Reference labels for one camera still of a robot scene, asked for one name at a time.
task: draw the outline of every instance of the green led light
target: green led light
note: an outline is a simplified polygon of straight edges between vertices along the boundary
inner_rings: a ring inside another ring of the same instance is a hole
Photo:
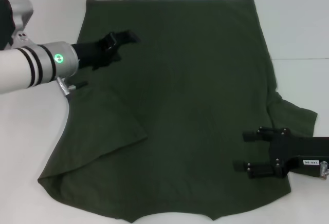
[[[61,54],[55,54],[54,56],[54,60],[57,62],[57,63],[62,63],[64,61],[64,57],[61,55]]]

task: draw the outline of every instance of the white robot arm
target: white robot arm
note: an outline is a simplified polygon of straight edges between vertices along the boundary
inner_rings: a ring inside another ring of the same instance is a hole
[[[139,39],[130,31],[109,33],[97,42],[37,45],[24,29],[33,14],[29,0],[0,0],[0,94],[56,80],[64,94],[69,88],[63,78],[79,68],[93,69],[120,60],[118,48]]]

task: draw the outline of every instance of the black stripe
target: black stripe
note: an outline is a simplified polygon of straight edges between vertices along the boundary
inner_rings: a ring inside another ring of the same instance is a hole
[[[31,60],[30,56],[28,55],[28,53],[25,52],[23,49],[17,48],[17,50],[19,50],[25,56],[25,58],[27,59],[29,65],[30,65],[30,69],[31,69],[31,83],[30,83],[29,87],[31,87],[33,85],[34,81],[35,81],[35,72],[34,72],[34,66],[33,66],[32,60]]]
[[[55,64],[55,60],[53,59],[53,57],[51,55],[51,52],[49,51],[48,48],[46,48],[44,45],[39,45],[39,46],[42,47],[47,52],[47,55],[50,58],[51,66],[52,66],[52,76],[51,76],[51,79],[50,79],[50,82],[51,82],[51,81],[55,80],[55,76],[56,76],[56,64]]]
[[[38,84],[41,83],[42,77],[43,77],[42,65],[41,65],[40,59],[39,59],[38,55],[35,53],[35,51],[33,49],[29,48],[28,46],[24,46],[23,48],[29,50],[30,53],[33,55],[35,61],[36,61],[36,65],[38,66],[38,70],[39,70],[39,79],[38,79],[38,81],[35,85],[38,85]]]

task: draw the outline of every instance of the dark green cloth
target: dark green cloth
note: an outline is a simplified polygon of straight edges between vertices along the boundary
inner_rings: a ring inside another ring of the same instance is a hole
[[[87,1],[79,42],[131,29],[121,62],[88,81],[39,183],[64,204],[133,222],[161,212],[217,219],[290,192],[288,179],[248,179],[235,159],[267,161],[242,131],[312,136],[316,114],[276,93],[253,0]]]

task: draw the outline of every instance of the white table surface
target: white table surface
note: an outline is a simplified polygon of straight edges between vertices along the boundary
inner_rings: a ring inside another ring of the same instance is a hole
[[[255,0],[273,59],[328,58],[328,0]],[[32,0],[27,32],[37,43],[77,39],[85,0]],[[315,136],[329,136],[329,60],[274,60],[279,93],[319,116]],[[50,198],[37,183],[63,129],[68,104],[55,83],[0,96],[0,223],[126,223]],[[166,213],[137,224],[309,224],[327,221],[329,180],[290,174],[292,193],[254,211],[220,218]]]

